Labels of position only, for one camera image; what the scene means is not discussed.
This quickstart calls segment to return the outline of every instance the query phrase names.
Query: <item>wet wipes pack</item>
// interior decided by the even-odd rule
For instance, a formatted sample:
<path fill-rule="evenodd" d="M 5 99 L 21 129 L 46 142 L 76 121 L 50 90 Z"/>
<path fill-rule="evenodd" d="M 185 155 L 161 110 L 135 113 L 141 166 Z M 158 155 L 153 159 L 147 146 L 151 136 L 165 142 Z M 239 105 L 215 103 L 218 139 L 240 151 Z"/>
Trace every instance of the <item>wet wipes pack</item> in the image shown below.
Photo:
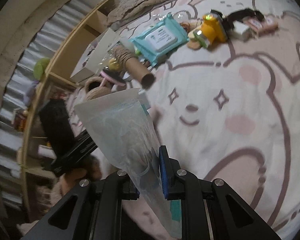
<path fill-rule="evenodd" d="M 158 63 L 158 58 L 167 54 L 175 47 L 186 43 L 188 36 L 186 31 L 173 18 L 172 14 L 168 13 L 155 26 L 131 38 L 130 41 L 150 61 L 151 65 L 154 66 Z"/>

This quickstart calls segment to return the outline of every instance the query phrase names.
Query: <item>cardboard box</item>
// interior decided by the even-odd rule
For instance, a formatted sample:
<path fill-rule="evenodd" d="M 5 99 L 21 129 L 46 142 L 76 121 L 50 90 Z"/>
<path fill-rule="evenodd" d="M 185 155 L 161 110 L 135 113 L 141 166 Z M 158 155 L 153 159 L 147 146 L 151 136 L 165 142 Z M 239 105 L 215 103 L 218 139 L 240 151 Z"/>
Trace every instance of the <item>cardboard box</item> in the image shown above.
<path fill-rule="evenodd" d="M 82 83 L 91 76 L 98 76 L 103 69 L 100 63 L 106 55 L 107 48 L 118 38 L 119 35 L 111 29 L 99 35 L 86 48 L 70 78 L 76 83 Z"/>

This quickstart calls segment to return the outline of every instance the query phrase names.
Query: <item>black metal bracket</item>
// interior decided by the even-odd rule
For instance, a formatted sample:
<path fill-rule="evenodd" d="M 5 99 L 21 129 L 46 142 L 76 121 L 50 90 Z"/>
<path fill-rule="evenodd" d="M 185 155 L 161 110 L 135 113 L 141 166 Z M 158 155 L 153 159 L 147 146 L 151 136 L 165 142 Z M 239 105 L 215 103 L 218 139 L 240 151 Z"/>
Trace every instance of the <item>black metal bracket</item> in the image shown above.
<path fill-rule="evenodd" d="M 159 149 L 159 159 L 163 160 L 160 165 L 166 168 L 166 199 L 182 200 L 183 240 L 210 239 L 207 215 L 216 240 L 280 240 L 225 181 L 205 181 L 180 169 L 179 162 L 169 158 L 165 146 Z"/>
<path fill-rule="evenodd" d="M 222 179 L 198 179 L 159 149 L 163 192 L 181 199 L 182 239 L 280 240 L 261 217 Z M 121 200 L 137 200 L 139 192 L 125 171 L 90 182 L 82 179 L 22 238 L 23 240 L 117 240 Z"/>

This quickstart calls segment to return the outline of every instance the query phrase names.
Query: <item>clear plastic packaging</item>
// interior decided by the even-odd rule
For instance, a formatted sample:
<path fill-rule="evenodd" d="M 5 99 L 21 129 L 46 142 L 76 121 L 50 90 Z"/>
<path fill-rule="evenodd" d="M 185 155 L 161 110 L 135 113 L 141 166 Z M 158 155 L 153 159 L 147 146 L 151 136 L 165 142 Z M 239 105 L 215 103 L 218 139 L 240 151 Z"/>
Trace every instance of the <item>clear plastic packaging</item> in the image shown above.
<path fill-rule="evenodd" d="M 110 104 L 102 102 L 104 98 L 94 100 L 101 99 L 100 105 L 103 106 Z M 172 220 L 170 201 L 162 193 L 158 160 L 160 145 L 148 112 L 136 98 L 110 107 L 102 106 L 103 111 L 96 109 L 94 100 L 75 108 L 88 133 L 108 161 L 129 174 L 169 234 L 181 238 L 181 222 L 176 226 Z"/>
<path fill-rule="evenodd" d="M 102 65 L 103 68 L 109 69 L 110 71 L 114 72 L 119 72 L 123 69 L 123 66 L 119 66 L 119 63 L 114 57 L 113 53 L 113 48 L 118 45 L 122 45 L 132 52 L 135 51 L 134 45 L 128 40 L 127 37 L 120 37 L 108 47 L 107 52 L 100 63 L 100 65 Z"/>
<path fill-rule="evenodd" d="M 155 26 L 158 22 L 163 20 L 167 15 L 162 15 L 162 14 L 153 14 L 151 16 L 151 26 Z"/>
<path fill-rule="evenodd" d="M 177 23 L 189 21 L 189 16 L 186 12 L 175 13 L 175 14 L 173 14 L 173 18 L 176 20 Z"/>

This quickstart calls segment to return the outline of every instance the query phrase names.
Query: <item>green toy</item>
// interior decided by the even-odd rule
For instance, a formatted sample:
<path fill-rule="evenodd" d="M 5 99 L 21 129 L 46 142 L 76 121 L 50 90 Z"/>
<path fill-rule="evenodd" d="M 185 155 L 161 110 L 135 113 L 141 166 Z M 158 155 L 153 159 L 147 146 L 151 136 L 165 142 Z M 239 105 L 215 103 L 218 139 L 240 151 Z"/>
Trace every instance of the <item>green toy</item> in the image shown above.
<path fill-rule="evenodd" d="M 37 61 L 37 63 L 34 65 L 33 68 L 33 76 L 36 80 L 39 80 L 42 78 L 42 75 L 44 71 L 46 70 L 48 64 L 50 62 L 50 59 L 47 57 L 43 57 Z"/>
<path fill-rule="evenodd" d="M 135 54 L 136 54 L 137 56 L 140 56 L 140 55 L 141 55 L 141 51 L 138 50 L 138 49 L 136 49 L 136 50 L 135 50 Z"/>

